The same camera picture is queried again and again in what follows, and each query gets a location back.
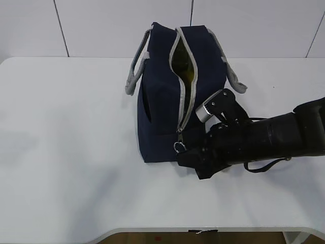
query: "lunch bag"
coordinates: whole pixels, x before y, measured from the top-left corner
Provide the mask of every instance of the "lunch bag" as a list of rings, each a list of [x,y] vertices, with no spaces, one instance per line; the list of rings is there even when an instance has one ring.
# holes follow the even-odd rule
[[[203,25],[170,29],[154,22],[132,61],[125,86],[128,95],[134,94],[141,76],[138,141],[147,163],[175,161],[178,151],[203,137],[205,125],[195,110],[223,89],[227,78],[235,91],[247,89],[238,82],[216,36]]]

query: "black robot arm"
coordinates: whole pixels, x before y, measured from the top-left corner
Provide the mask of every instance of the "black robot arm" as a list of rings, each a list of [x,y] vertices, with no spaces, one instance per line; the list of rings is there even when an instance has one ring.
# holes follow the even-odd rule
[[[233,164],[242,163],[249,170],[249,162],[279,159],[262,169],[249,170],[264,172],[280,160],[325,155],[325,98],[280,116],[249,118],[235,95],[223,89],[197,108],[203,123],[213,115],[221,123],[214,125],[195,147],[177,156],[178,164],[194,168],[200,179]]]

